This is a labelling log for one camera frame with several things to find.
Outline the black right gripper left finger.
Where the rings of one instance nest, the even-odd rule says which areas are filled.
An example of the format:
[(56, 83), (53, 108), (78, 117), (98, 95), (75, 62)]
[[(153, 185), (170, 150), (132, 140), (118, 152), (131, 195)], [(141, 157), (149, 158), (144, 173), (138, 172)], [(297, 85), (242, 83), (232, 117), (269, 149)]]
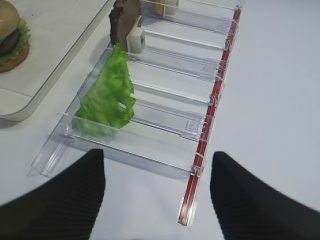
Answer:
[(105, 194), (102, 149), (0, 207), (2, 240), (88, 240)]

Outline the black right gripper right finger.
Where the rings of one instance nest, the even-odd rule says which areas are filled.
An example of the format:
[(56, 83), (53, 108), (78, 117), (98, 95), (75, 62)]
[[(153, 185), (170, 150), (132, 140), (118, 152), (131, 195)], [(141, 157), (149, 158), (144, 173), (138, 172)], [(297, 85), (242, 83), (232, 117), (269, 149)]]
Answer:
[(224, 151), (212, 156), (210, 197), (225, 240), (318, 240), (320, 213), (269, 186)]

